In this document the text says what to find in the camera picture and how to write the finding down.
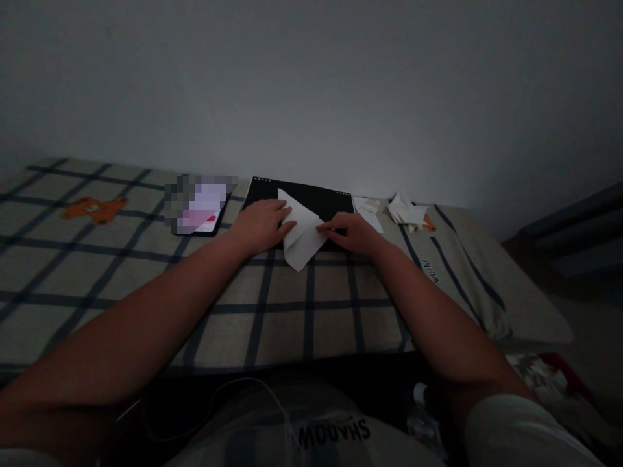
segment checkered bedsheet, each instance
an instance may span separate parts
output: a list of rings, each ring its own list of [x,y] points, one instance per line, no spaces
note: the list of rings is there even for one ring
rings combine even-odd
[[[120,165],[46,159],[3,184],[0,370],[24,369],[210,241],[177,237],[165,227],[163,184],[174,183],[176,177]],[[234,222],[246,190],[242,183],[233,192],[219,235]],[[84,197],[101,203],[127,198],[127,204],[105,225],[97,225],[91,215],[64,219],[72,202]],[[385,237],[492,338],[508,338],[519,329],[523,339],[566,339],[557,312],[467,213],[433,206],[429,216],[437,226],[435,233],[408,234],[387,214],[379,218]],[[536,313],[526,314],[526,306]],[[546,327],[558,326],[558,334],[539,334],[535,316],[544,319]],[[297,273],[282,250],[271,250],[239,270],[169,369],[231,372],[412,349],[400,315],[366,258],[319,252]]]

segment earphone wire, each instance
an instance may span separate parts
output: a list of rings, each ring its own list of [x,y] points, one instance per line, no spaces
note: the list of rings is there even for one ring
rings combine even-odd
[[[275,400],[275,403],[277,404],[277,407],[279,408],[279,411],[281,412],[281,414],[284,417],[284,464],[285,465],[290,465],[291,464],[291,457],[290,457],[291,443],[289,442],[289,439],[291,439],[291,440],[294,441],[296,447],[298,448],[298,453],[299,453],[299,457],[301,459],[301,463],[304,465],[304,457],[302,456],[303,450],[302,450],[302,447],[301,447],[301,445],[299,443],[299,440],[297,440],[296,435],[294,434],[294,429],[292,428],[292,424],[290,423],[290,417],[289,417],[288,413],[283,408],[283,406],[281,405],[281,402],[279,401],[279,398],[275,395],[275,393],[270,388],[270,386],[268,384],[266,384],[264,381],[262,381],[260,379],[257,379],[257,378],[253,378],[253,377],[242,377],[242,378],[235,379],[233,381],[229,381],[228,383],[222,384],[216,391],[214,391],[214,394],[212,394],[212,397],[210,398],[210,404],[208,405],[208,412],[201,419],[201,421],[197,425],[192,427],[191,429],[189,429],[189,430],[187,430],[187,431],[185,431],[185,432],[183,432],[183,433],[181,433],[179,435],[175,435],[175,436],[168,437],[168,438],[158,438],[151,431],[151,428],[149,427],[149,423],[147,421],[147,411],[146,411],[146,408],[145,408],[145,403],[143,403],[142,408],[141,408],[141,414],[142,414],[142,418],[143,418],[143,425],[145,426],[145,431],[147,432],[147,435],[149,436],[149,438],[151,438],[153,441],[156,441],[156,442],[169,442],[169,441],[174,441],[176,439],[185,438],[186,436],[191,435],[192,433],[194,433],[198,429],[200,429],[203,425],[205,425],[205,423],[210,418],[210,415],[212,414],[212,404],[214,403],[214,399],[215,399],[216,395],[219,393],[219,391],[221,389],[229,386],[229,385],[232,385],[234,383],[239,383],[241,381],[253,381],[255,383],[260,384],[273,397],[273,399]],[[134,408],[134,406],[136,404],[138,404],[140,401],[141,401],[141,399],[137,400],[117,420],[120,420],[127,412],[129,412],[132,408]]]

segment black notebook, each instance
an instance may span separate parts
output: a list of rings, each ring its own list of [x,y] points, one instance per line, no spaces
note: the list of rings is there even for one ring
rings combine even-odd
[[[354,213],[350,193],[260,177],[253,177],[251,180],[243,209],[261,199],[277,199],[278,188],[316,213],[324,222],[330,221],[339,212]],[[342,248],[327,241],[321,250],[335,251]]]

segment shirt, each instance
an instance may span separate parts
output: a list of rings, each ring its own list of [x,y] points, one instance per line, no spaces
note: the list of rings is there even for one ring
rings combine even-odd
[[[362,414],[340,391],[322,383],[272,382],[229,401],[167,465],[442,466],[407,434]],[[470,465],[601,466],[587,448],[536,403],[513,395],[482,400],[469,414],[465,447]],[[0,451],[0,465],[57,467],[47,454]]]

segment sleeve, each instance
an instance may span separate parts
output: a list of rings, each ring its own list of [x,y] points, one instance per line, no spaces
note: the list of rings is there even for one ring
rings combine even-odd
[[[603,464],[540,405],[510,394],[478,403],[467,418],[470,465],[519,467]]]

